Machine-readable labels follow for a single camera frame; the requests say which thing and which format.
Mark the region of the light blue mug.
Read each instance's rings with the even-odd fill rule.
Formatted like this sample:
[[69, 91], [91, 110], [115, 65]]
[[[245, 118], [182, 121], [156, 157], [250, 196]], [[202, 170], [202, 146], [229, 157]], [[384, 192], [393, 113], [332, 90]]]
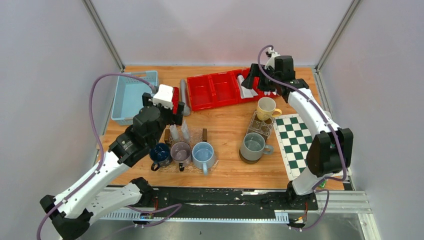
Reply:
[[216, 154], [213, 146], [205, 141], [197, 143], [192, 149], [192, 162], [205, 176], [208, 175], [216, 160]]

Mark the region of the white toothpaste tube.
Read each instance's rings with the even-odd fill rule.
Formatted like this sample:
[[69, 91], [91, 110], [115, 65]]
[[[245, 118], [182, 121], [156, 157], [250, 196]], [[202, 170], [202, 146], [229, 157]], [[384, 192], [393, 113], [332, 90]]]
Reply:
[[258, 96], [258, 93], [254, 91], [253, 89], [248, 89], [242, 86], [242, 82], [245, 80], [242, 74], [238, 74], [237, 77], [237, 83], [240, 90], [240, 97], [242, 99], [248, 99]]
[[180, 135], [179, 135], [178, 128], [175, 124], [169, 126], [169, 131], [170, 131], [172, 139], [175, 141], [179, 141]]

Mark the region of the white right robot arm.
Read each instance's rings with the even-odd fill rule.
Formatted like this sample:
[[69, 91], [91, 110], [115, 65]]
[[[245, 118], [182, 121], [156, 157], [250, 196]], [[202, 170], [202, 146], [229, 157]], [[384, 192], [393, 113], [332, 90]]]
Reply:
[[257, 89], [277, 92], [299, 114], [311, 133], [312, 143], [306, 154], [307, 167], [291, 181], [285, 195], [286, 204], [298, 209], [324, 180], [342, 182], [348, 177], [353, 150], [353, 132], [341, 128], [319, 106], [306, 81], [296, 78], [293, 58], [289, 55], [270, 56], [267, 65], [259, 62], [250, 66], [242, 86], [252, 89], [258, 78]]

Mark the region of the purple grey mug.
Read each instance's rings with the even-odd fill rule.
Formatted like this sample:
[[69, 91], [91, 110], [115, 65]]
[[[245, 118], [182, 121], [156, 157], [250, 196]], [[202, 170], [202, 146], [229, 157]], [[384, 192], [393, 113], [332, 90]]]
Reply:
[[192, 149], [184, 141], [177, 142], [170, 149], [170, 156], [176, 162], [180, 172], [192, 163]]

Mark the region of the clear textured plastic sheet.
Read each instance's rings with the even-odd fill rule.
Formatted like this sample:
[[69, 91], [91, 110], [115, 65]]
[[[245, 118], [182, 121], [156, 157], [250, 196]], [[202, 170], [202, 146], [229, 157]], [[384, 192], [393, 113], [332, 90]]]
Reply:
[[271, 117], [267, 120], [260, 120], [257, 117], [257, 111], [255, 110], [252, 114], [245, 134], [247, 135], [249, 133], [257, 133], [261, 135], [265, 141], [267, 141], [272, 131], [274, 130], [274, 122], [274, 117]]

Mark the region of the cream yellow mug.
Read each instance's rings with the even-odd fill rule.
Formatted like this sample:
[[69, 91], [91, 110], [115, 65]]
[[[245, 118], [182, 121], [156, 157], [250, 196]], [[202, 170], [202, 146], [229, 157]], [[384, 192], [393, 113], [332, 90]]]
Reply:
[[282, 110], [276, 108], [277, 104], [271, 97], [262, 97], [257, 102], [256, 116], [261, 121], [276, 118], [282, 115]]

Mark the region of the grey toothpaste tube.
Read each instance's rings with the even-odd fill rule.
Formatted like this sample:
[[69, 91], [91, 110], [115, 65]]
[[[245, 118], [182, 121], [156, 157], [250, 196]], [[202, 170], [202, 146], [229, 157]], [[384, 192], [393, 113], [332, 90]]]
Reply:
[[183, 139], [186, 142], [189, 142], [191, 135], [190, 135], [190, 130], [188, 128], [186, 120], [183, 120], [183, 123], [181, 125], [181, 132], [182, 132]]

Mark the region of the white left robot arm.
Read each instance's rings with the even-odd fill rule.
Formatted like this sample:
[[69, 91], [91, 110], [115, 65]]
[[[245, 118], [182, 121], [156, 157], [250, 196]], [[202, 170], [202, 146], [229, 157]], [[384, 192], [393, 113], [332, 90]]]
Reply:
[[76, 240], [103, 216], [123, 207], [149, 206], [153, 188], [143, 177], [135, 178], [121, 190], [102, 197], [98, 194], [115, 178], [132, 168], [159, 143], [168, 125], [182, 125], [185, 103], [174, 103], [156, 93], [142, 95], [143, 107], [128, 126], [77, 182], [62, 193], [45, 195], [40, 205], [64, 240]]

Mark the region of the dark blue mug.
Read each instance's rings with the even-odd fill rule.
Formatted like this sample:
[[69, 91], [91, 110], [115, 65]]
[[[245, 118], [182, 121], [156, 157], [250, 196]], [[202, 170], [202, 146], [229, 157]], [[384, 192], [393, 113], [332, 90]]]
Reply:
[[149, 152], [149, 157], [153, 162], [150, 169], [154, 172], [159, 168], [169, 166], [173, 161], [170, 147], [165, 143], [158, 143], [152, 148]]

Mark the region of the grey green mug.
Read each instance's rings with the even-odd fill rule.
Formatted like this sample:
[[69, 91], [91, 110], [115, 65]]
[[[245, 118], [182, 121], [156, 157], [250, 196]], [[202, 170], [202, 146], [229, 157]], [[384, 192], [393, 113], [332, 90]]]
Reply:
[[248, 164], [254, 164], [263, 155], [271, 155], [273, 152], [274, 148], [266, 144], [265, 139], [255, 132], [245, 135], [239, 149], [241, 160]]

